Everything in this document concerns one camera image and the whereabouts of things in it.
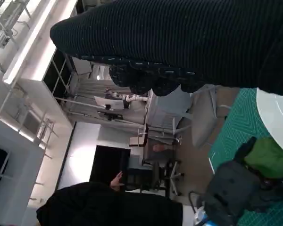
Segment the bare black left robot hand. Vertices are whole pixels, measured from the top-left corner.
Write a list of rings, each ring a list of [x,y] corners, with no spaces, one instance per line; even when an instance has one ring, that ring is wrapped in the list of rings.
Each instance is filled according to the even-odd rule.
[[[283,149],[271,137],[251,137],[199,194],[194,224],[235,226],[245,211],[266,212],[282,201]]]

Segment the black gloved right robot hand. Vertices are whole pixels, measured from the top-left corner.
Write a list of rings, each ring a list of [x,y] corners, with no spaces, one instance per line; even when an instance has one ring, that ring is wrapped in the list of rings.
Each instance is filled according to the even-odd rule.
[[[56,23],[50,38],[138,95],[217,85],[283,96],[283,0],[117,0]]]

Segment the person's hand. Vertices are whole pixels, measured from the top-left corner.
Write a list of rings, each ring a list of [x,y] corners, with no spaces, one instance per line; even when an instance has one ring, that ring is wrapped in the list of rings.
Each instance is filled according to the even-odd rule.
[[[114,189],[115,191],[119,191],[120,187],[124,185],[120,182],[120,180],[122,179],[122,176],[123,176],[123,173],[120,171],[116,175],[116,177],[110,182],[110,187]]]

